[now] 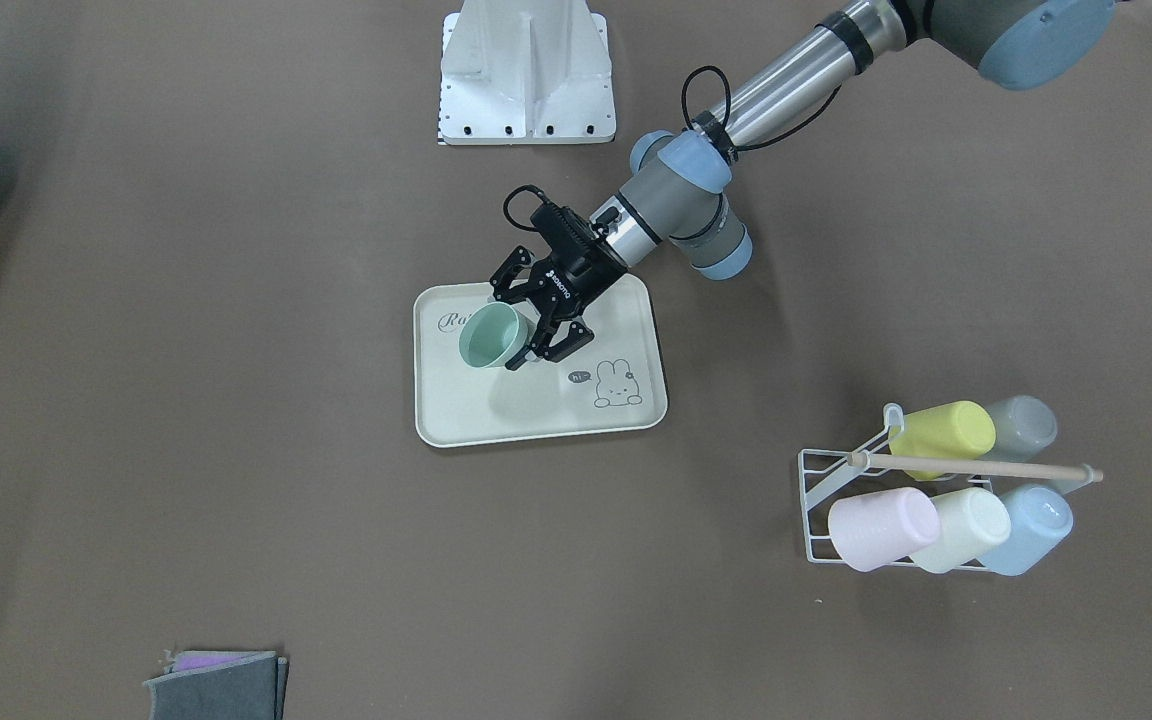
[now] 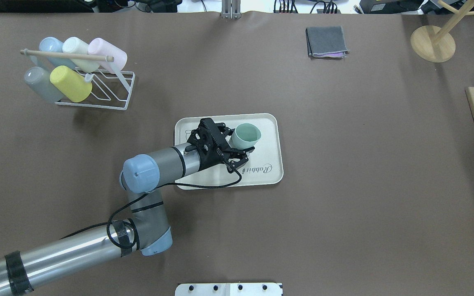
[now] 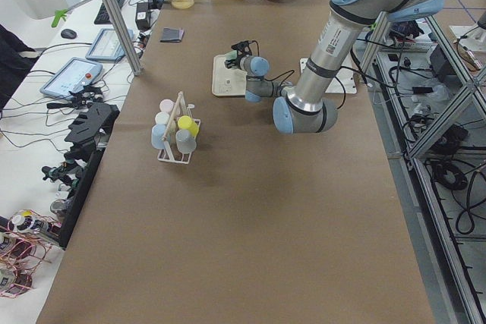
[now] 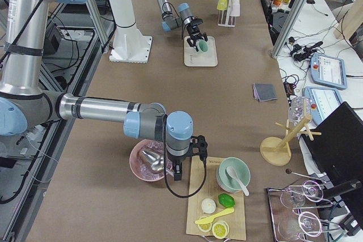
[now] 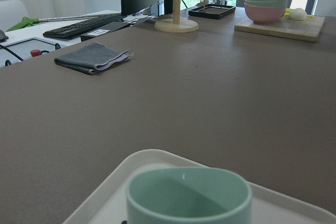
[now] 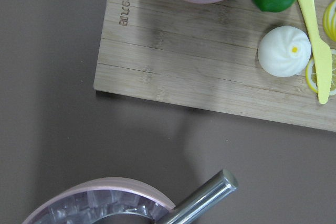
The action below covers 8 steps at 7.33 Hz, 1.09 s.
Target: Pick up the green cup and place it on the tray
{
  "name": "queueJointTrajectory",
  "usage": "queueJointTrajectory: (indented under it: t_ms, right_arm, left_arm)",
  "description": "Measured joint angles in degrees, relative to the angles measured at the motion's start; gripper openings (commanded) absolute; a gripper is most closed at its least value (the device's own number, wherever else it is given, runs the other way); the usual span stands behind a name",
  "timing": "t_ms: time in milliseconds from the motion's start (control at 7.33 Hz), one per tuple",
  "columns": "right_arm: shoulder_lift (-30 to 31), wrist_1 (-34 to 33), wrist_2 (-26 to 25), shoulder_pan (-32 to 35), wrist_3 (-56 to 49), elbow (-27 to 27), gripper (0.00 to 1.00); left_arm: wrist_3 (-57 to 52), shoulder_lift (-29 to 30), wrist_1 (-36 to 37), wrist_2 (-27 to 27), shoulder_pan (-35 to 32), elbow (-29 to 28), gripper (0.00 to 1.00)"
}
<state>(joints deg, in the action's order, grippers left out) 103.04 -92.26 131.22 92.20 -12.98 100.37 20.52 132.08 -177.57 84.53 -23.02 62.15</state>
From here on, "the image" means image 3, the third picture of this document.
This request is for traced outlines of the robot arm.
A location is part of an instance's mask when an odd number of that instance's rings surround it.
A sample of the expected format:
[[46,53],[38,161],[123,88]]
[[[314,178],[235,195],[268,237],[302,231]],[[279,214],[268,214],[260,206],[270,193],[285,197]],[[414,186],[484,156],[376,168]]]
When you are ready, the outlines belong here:
[[324,98],[352,45],[364,27],[380,12],[392,22],[416,20],[436,14],[445,0],[330,0],[330,16],[296,85],[266,80],[269,63],[252,55],[246,42],[232,46],[226,56],[228,69],[246,72],[245,98],[259,102],[273,97],[273,122],[283,134],[320,133],[337,120],[336,105]]

